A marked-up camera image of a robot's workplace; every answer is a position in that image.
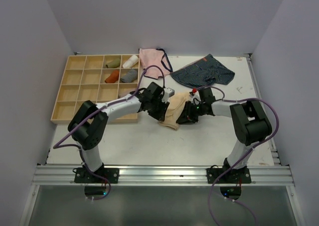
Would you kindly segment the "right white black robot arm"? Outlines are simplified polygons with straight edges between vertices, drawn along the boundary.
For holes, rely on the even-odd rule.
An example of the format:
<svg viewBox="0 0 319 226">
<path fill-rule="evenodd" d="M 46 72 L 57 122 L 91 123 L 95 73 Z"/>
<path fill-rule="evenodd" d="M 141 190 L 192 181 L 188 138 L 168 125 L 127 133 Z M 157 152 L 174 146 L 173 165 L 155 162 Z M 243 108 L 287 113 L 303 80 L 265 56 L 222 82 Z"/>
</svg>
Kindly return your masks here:
<svg viewBox="0 0 319 226">
<path fill-rule="evenodd" d="M 245 168 L 253 148 L 272 133 L 272 126 L 258 99 L 243 101 L 217 100 L 211 88 L 191 92 L 192 100 L 187 101 L 176 120 L 178 124 L 196 123 L 200 116 L 224 116 L 232 119 L 237 141 L 230 155 L 224 161 L 222 177 L 226 182 L 234 182 Z"/>
</svg>

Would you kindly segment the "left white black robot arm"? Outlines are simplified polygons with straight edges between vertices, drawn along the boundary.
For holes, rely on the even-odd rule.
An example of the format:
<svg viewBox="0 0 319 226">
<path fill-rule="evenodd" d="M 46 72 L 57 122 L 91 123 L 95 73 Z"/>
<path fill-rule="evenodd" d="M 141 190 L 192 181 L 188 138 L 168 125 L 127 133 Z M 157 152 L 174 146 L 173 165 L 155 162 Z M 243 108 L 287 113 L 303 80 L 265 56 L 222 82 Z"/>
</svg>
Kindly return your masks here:
<svg viewBox="0 0 319 226">
<path fill-rule="evenodd" d="M 173 89 L 152 82 L 147 88 L 136 89 L 114 101 L 99 104 L 85 101 L 70 121 L 68 131 L 81 149 L 84 164 L 88 168 L 86 177 L 96 183 L 104 176 L 98 144 L 108 123 L 139 112 L 147 112 L 152 118 L 164 121 L 168 100 L 173 95 Z"/>
</svg>

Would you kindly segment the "beige underwear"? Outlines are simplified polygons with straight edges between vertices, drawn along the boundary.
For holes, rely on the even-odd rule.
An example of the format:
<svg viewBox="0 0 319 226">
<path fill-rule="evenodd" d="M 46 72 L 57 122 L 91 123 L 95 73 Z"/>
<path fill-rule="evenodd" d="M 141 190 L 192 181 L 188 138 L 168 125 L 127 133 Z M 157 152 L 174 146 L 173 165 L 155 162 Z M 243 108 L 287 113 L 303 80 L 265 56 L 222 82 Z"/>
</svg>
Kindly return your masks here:
<svg viewBox="0 0 319 226">
<path fill-rule="evenodd" d="M 189 92 L 177 93 L 172 96 L 169 99 L 169 106 L 165 113 L 165 119 L 164 121 L 159 121 L 159 125 L 178 130 L 179 124 L 176 121 L 180 117 L 185 107 L 185 103 L 189 100 Z"/>
</svg>

